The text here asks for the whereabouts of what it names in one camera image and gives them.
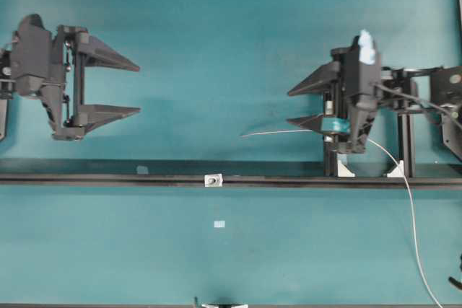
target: metal bracket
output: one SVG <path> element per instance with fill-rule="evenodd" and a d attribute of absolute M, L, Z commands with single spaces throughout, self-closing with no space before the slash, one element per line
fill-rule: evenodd
<path fill-rule="evenodd" d="M 0 141 L 6 137 L 8 100 L 0 100 Z"/>
<path fill-rule="evenodd" d="M 205 175 L 204 184 L 206 188 L 220 188 L 223 186 L 223 175 L 221 173 Z"/>
<path fill-rule="evenodd" d="M 400 160 L 399 166 L 395 166 L 389 173 L 387 173 L 387 178 L 403 178 L 402 172 L 404 172 L 404 160 Z"/>
<path fill-rule="evenodd" d="M 337 167 L 339 168 L 338 177 L 356 177 L 356 174 L 346 167 L 340 159 L 337 159 Z"/>

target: teal tape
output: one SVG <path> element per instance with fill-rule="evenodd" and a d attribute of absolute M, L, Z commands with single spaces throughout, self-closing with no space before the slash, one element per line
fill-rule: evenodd
<path fill-rule="evenodd" d="M 321 130 L 334 131 L 336 133 L 349 133 L 349 121 L 343 118 L 324 117 Z"/>

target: gripper jaw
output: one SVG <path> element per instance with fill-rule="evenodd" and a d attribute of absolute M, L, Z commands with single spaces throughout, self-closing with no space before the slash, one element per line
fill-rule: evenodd
<path fill-rule="evenodd" d="M 39 99 L 48 114 L 56 140 L 82 139 L 100 126 L 140 111 L 137 107 L 84 103 L 85 68 L 139 71 L 139 66 L 90 35 L 84 27 L 59 25 L 53 38 L 52 33 L 44 28 L 40 16 L 31 14 L 20 22 L 13 33 L 11 51 L 4 50 L 0 56 L 8 58 L 3 61 L 8 61 L 11 68 L 9 79 L 5 80 L 2 76 L 5 82 L 0 83 L 0 98 L 17 92 L 23 97 Z M 66 74 L 72 68 L 74 96 L 73 114 L 70 115 Z"/>
<path fill-rule="evenodd" d="M 310 76 L 301 81 L 287 95 L 293 97 L 302 94 L 320 94 L 329 90 L 332 82 L 339 77 L 340 64 L 338 61 L 321 65 Z"/>

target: gray cable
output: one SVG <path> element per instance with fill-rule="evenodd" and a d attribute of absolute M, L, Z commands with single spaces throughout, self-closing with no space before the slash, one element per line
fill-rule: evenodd
<path fill-rule="evenodd" d="M 275 130 L 275 131 L 264 131 L 262 133 L 246 133 L 244 135 L 241 135 L 240 137 L 249 137 L 249 136 L 255 136 L 255 135 L 271 135 L 274 133 L 307 133 L 311 132 L 313 130 L 308 130 L 308 129 L 300 129 L 300 130 Z"/>
<path fill-rule="evenodd" d="M 430 285 L 428 285 L 427 282 L 427 277 L 425 276 L 424 268 L 422 267 L 422 263 L 420 261 L 420 254 L 419 254 L 419 243 L 417 241 L 417 228 L 416 228 L 416 214 L 415 214 L 415 208 L 414 208 L 414 197 L 412 195 L 411 187 L 409 186 L 409 182 L 404 175 L 403 170 L 400 168 L 399 163 L 396 161 L 396 159 L 393 157 L 393 155 L 390 154 L 389 151 L 387 151 L 385 148 L 383 148 L 380 144 L 375 142 L 374 140 L 368 138 L 367 139 L 371 144 L 374 144 L 378 148 L 382 149 L 382 151 L 387 154 L 391 160 L 395 163 L 396 167 L 398 168 L 399 172 L 401 173 L 402 178 L 404 179 L 404 183 L 406 184 L 406 189 L 409 194 L 409 202 L 411 203 L 411 219 L 412 219 L 412 237 L 414 239 L 414 249 L 416 252 L 416 261 L 417 261 L 417 267 L 419 268 L 419 273 L 420 277 L 422 278 L 422 281 L 424 282 L 425 288 L 432 298 L 433 302 L 436 303 L 436 305 L 439 308 L 443 308 L 441 303 L 437 300 L 436 296 L 433 294 L 432 289 L 430 288 Z"/>
<path fill-rule="evenodd" d="M 241 137 L 249 137 L 249 136 L 254 136 L 254 135 L 269 135 L 273 133 L 298 133 L 298 132 L 310 132 L 311 130 L 308 129 L 301 129 L 301 130 L 278 130 L 278 131 L 264 131 L 260 133 L 248 133 L 245 135 L 241 135 Z M 383 146 L 372 140 L 371 138 L 367 139 L 371 144 L 377 146 L 379 149 L 381 149 L 385 154 L 387 154 L 390 159 L 393 161 L 393 163 L 396 165 L 396 168 L 399 170 L 401 173 L 402 178 L 404 179 L 404 183 L 406 184 L 406 189 L 409 194 L 409 202 L 411 204 L 411 226 L 412 226 L 412 238 L 414 240 L 414 249 L 415 249 L 415 254 L 416 254 L 416 262 L 417 262 L 417 267 L 419 268 L 419 274 L 420 278 L 422 279 L 425 288 L 432 298 L 433 302 L 436 303 L 436 305 L 439 308 L 443 308 L 442 304 L 438 301 L 436 298 L 435 294 L 433 294 L 432 289 L 430 288 L 430 285 L 427 282 L 427 277 L 424 272 L 424 268 L 422 267 L 422 262 L 420 260 L 420 254 L 419 254 L 419 242 L 417 241 L 417 227 L 416 227 L 416 214 L 415 214 L 415 207 L 414 207 L 414 196 L 412 195 L 411 187 L 409 186 L 409 182 L 404 175 L 403 170 L 399 166 L 398 161 L 394 158 L 393 155 L 389 151 L 387 151 Z"/>

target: black metal rail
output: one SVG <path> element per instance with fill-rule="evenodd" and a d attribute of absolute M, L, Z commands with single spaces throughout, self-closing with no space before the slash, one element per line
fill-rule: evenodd
<path fill-rule="evenodd" d="M 462 178 L 409 178 L 413 189 L 462 190 Z M 0 185 L 204 187 L 203 175 L 56 175 L 0 174 Z M 224 176 L 223 188 L 364 188 L 402 189 L 401 178 Z"/>

